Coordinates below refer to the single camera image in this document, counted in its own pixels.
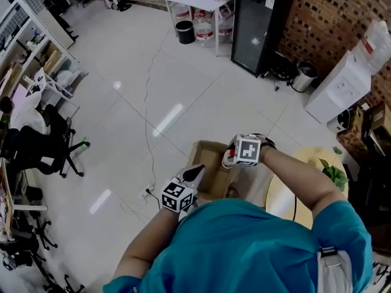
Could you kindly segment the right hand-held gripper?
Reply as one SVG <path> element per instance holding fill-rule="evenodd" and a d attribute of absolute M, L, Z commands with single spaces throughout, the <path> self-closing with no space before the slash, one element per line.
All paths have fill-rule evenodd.
<path fill-rule="evenodd" d="M 227 147 L 227 166 L 258 164 L 261 140 L 255 134 L 237 134 Z"/>

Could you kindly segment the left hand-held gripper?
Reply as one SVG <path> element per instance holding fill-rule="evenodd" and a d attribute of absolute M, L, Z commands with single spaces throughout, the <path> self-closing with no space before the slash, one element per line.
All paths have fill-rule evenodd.
<path fill-rule="evenodd" d="M 174 213 L 188 214 L 197 201 L 196 195 L 201 184 L 203 164 L 181 168 L 173 178 L 166 181 L 161 191 L 161 206 Z"/>

